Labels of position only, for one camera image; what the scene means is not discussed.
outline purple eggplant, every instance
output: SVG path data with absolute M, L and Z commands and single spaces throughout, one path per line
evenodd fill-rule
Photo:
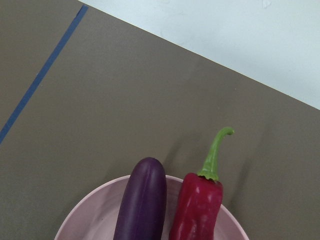
M 113 240 L 161 240 L 166 203 L 164 167 L 155 158 L 142 159 L 126 185 Z

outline red pepper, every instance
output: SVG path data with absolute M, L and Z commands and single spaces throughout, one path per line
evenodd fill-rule
M 217 174 L 219 145 L 235 131 L 225 127 L 214 138 L 202 170 L 188 173 L 182 183 L 169 240 L 213 240 L 223 185 Z

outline pepper stem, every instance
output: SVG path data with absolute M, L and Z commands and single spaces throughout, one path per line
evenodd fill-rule
M 231 127 L 222 128 L 215 136 L 210 147 L 209 154 L 206 157 L 202 170 L 197 172 L 198 176 L 203 176 L 208 180 L 219 181 L 218 177 L 218 151 L 222 139 L 226 135 L 232 135 L 235 130 Z

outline blue line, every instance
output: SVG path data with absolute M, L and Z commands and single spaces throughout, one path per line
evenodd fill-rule
M 27 105 L 27 103 L 30 100 L 30 98 L 32 97 L 32 95 L 35 93 L 35 91 L 36 91 L 37 87 L 39 86 L 39 84 L 41 83 L 42 79 L 46 76 L 50 67 L 55 62 L 59 53 L 62 51 L 62 49 L 64 48 L 64 46 L 66 45 L 66 43 L 70 39 L 72 33 L 75 31 L 75 29 L 79 25 L 80 21 L 82 20 L 82 18 L 86 14 L 87 10 L 88 10 L 88 7 L 86 5 L 83 5 L 81 7 L 81 9 L 77 13 L 76 17 L 71 22 L 70 26 L 65 31 L 61 40 L 59 41 L 57 46 L 54 48 L 53 52 L 51 53 L 51 55 L 49 56 L 49 58 L 47 59 L 47 61 L 43 65 L 43 67 L 41 68 L 40 72 L 37 74 L 37 76 L 33 80 L 29 89 L 25 92 L 24 96 L 22 97 L 22 99 L 20 100 L 20 102 L 18 103 L 16 108 L 14 109 L 13 113 L 11 114 L 11 116 L 9 117 L 9 119 L 7 120 L 5 125 L 3 126 L 2 130 L 0 131 L 0 144 L 5 139 L 7 133 L 9 132 L 12 125 L 17 120 L 18 116 L 20 115 L 20 113 L 22 112 L 24 107 Z

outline pink bowl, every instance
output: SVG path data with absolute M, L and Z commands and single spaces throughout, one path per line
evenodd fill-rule
M 54 240 L 112 240 L 129 175 L 109 181 L 85 196 L 69 213 Z M 167 207 L 162 240 L 168 240 L 182 179 L 166 176 Z M 214 240 L 249 240 L 232 214 L 222 205 Z

